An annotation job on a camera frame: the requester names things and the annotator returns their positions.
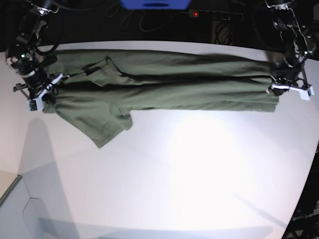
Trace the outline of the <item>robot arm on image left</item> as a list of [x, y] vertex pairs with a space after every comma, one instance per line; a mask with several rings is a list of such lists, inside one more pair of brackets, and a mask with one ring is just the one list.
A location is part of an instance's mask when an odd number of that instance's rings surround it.
[[6, 59], [24, 79], [29, 99], [56, 111], [99, 106], [273, 111], [284, 92], [276, 88], [271, 62], [123, 49], [44, 52], [38, 61], [37, 41], [35, 28], [21, 31]]

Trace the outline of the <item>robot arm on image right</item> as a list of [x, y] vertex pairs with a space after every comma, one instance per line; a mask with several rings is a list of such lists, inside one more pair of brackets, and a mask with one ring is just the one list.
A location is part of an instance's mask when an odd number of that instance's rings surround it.
[[266, 45], [256, 27], [255, 17], [259, 10], [267, 8], [283, 44], [280, 48], [284, 54], [275, 63], [267, 93], [280, 96], [288, 91], [296, 91], [302, 100], [308, 101], [315, 93], [307, 81], [305, 62], [313, 56], [317, 46], [311, 30], [299, 24], [294, 11], [296, 5], [296, 0], [258, 0], [252, 12], [252, 24], [257, 38]]

